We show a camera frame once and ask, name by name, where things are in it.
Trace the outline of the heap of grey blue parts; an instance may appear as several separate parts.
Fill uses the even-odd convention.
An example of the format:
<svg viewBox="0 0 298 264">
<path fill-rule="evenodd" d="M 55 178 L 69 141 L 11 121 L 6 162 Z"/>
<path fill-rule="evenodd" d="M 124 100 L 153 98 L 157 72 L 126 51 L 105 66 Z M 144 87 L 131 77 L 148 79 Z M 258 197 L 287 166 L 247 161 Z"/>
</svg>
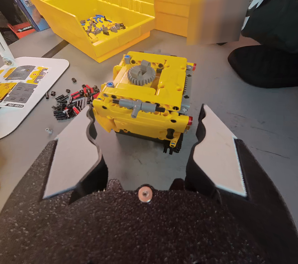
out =
<svg viewBox="0 0 298 264">
<path fill-rule="evenodd" d="M 100 14 L 80 20 L 80 24 L 93 44 L 98 42 L 101 37 L 109 36 L 127 28 L 123 23 L 114 22 Z"/>
</svg>

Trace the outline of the person's right forearm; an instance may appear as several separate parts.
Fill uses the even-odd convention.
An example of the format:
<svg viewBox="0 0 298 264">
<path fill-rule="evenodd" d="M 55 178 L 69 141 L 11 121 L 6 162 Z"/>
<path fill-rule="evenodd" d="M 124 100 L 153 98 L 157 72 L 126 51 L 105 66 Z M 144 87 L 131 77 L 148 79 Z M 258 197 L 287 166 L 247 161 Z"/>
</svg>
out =
<svg viewBox="0 0 298 264">
<path fill-rule="evenodd" d="M 263 0 L 241 34 L 259 43 L 228 56 L 244 82 L 260 88 L 298 86 L 298 0 Z"/>
</svg>

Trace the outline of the nested yellow storage bins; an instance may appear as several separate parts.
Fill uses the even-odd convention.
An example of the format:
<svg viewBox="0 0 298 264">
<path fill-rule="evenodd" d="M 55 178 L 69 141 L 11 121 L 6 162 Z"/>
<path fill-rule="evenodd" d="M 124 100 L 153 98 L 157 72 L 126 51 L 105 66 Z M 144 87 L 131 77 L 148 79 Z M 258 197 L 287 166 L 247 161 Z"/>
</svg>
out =
<svg viewBox="0 0 298 264">
<path fill-rule="evenodd" d="M 155 29 L 187 37 L 191 0 L 154 0 Z"/>
</svg>

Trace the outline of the pile of black red pins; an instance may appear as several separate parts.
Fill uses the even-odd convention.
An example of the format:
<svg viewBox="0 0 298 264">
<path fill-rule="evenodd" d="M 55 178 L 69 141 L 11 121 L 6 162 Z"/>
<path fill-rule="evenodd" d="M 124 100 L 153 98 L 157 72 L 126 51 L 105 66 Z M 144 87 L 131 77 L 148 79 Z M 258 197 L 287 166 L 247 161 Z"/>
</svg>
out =
<svg viewBox="0 0 298 264">
<path fill-rule="evenodd" d="M 93 87 L 83 84 L 79 91 L 71 93 L 69 89 L 66 94 L 61 94 L 55 97 L 55 103 L 52 106 L 53 116 L 58 121 L 67 120 L 76 117 L 82 110 L 89 105 L 92 105 L 94 99 L 100 94 L 100 89 L 97 85 Z"/>
</svg>

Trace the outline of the yellow storage bin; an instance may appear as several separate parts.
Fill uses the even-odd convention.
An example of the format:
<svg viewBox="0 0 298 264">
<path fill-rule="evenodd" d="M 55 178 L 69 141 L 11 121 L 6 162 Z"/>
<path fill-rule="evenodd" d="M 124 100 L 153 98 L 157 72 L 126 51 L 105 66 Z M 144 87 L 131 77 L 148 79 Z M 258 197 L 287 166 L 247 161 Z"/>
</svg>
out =
<svg viewBox="0 0 298 264">
<path fill-rule="evenodd" d="M 148 38 L 155 28 L 154 0 L 31 0 L 55 34 L 97 62 Z M 127 28 L 91 43 L 80 20 L 104 15 Z"/>
</svg>

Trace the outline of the lego instruction booklet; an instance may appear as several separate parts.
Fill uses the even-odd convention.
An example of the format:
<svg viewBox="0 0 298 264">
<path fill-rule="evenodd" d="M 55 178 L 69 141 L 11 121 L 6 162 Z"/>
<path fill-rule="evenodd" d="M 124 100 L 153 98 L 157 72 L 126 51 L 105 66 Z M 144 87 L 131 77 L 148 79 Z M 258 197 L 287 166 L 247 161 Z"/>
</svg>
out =
<svg viewBox="0 0 298 264">
<path fill-rule="evenodd" d="M 50 67 L 4 65 L 0 70 L 0 107 L 23 108 Z"/>
</svg>

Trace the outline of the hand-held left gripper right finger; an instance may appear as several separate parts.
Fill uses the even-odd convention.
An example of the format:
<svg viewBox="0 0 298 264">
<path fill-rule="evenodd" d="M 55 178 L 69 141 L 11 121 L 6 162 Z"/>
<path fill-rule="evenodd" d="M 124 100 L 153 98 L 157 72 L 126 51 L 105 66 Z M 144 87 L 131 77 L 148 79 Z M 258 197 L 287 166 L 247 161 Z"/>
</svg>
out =
<svg viewBox="0 0 298 264">
<path fill-rule="evenodd" d="M 208 196 L 223 190 L 247 197 L 237 137 L 206 104 L 201 106 L 196 137 L 186 166 L 191 187 Z"/>
</svg>

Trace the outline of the red plastic crate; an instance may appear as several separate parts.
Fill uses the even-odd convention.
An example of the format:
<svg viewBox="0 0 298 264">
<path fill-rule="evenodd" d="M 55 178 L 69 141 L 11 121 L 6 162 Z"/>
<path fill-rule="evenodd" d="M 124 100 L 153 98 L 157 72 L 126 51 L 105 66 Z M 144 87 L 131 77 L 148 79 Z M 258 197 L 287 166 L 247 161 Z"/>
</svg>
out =
<svg viewBox="0 0 298 264">
<path fill-rule="evenodd" d="M 25 22 L 17 25 L 11 25 L 8 23 L 7 26 L 15 33 L 15 35 L 19 39 L 35 32 L 34 27 L 29 22 Z"/>
</svg>

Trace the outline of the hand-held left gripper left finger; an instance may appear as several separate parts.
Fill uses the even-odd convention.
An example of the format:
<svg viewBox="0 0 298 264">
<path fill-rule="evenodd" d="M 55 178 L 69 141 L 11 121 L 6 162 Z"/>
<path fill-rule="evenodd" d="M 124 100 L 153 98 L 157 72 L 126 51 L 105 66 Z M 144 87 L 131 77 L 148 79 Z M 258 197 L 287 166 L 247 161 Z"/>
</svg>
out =
<svg viewBox="0 0 298 264">
<path fill-rule="evenodd" d="M 56 137 L 43 199 L 71 192 L 73 203 L 106 188 L 108 168 L 96 137 L 92 106 L 87 105 Z"/>
</svg>

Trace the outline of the yellow lego robot model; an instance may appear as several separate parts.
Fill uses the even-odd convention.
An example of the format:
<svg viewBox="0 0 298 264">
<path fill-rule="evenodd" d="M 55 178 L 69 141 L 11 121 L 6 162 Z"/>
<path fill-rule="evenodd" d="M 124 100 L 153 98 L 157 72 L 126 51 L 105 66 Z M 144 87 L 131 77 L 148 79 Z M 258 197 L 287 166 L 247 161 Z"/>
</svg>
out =
<svg viewBox="0 0 298 264">
<path fill-rule="evenodd" d="M 128 52 L 93 100 L 95 119 L 106 132 L 156 141 L 164 153 L 179 153 L 192 125 L 188 111 L 195 68 L 183 57 Z"/>
</svg>

